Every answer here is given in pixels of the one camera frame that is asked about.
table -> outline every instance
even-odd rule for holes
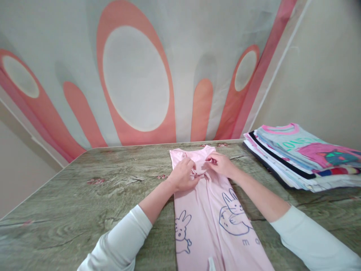
[[[219,143],[228,146],[217,147]],[[361,189],[285,190],[242,146],[242,140],[97,148],[59,172],[0,221],[0,270],[76,270],[98,238],[172,170],[169,150],[210,144],[361,255]],[[232,183],[275,270],[307,270],[248,196]],[[171,198],[137,255],[136,270],[176,270]]]

pink onesie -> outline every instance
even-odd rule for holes
[[[173,168],[188,157],[202,176],[174,195],[178,270],[274,270],[228,179],[204,166],[213,151],[170,151]]]

person's left hand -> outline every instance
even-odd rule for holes
[[[192,180],[192,169],[196,169],[196,164],[190,158],[186,158],[180,161],[169,175],[167,181],[174,185],[176,192],[187,191],[196,187],[200,177]]]

bunny print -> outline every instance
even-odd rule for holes
[[[226,206],[223,206],[219,212],[219,224],[229,234],[237,236],[247,234],[253,228],[243,222],[247,216],[244,215],[244,210],[232,188],[229,189],[229,193],[231,197],[226,193],[222,193]]]
[[[175,220],[175,227],[176,227],[176,253],[182,253],[185,251],[187,254],[190,253],[189,247],[192,245],[190,239],[186,239],[186,230],[187,225],[191,221],[192,216],[187,215],[186,211],[184,210],[179,218]]]

white long-sleeve shirt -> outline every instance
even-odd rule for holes
[[[327,230],[295,207],[271,223],[285,247],[310,270],[361,270],[361,258]],[[135,256],[143,246],[152,224],[135,206],[111,231],[102,235],[78,271],[134,270]]]

